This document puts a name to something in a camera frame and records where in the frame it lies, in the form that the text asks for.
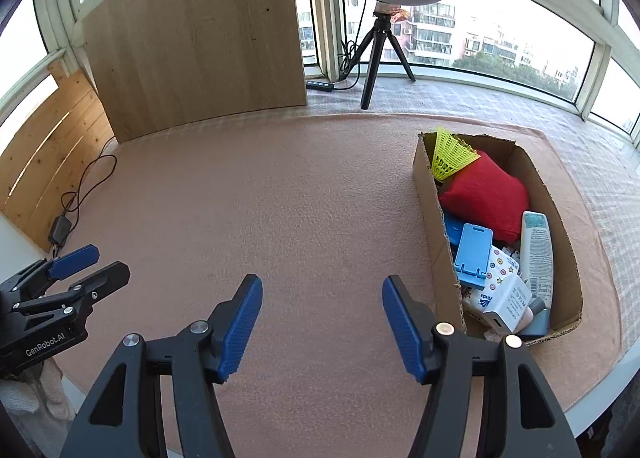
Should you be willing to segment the left hand white glove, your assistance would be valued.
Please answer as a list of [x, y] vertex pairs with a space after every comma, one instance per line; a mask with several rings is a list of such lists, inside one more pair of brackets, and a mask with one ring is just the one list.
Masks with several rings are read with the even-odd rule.
[[53, 358], [14, 378], [1, 380], [1, 403], [33, 452], [61, 455], [76, 412], [64, 392]]

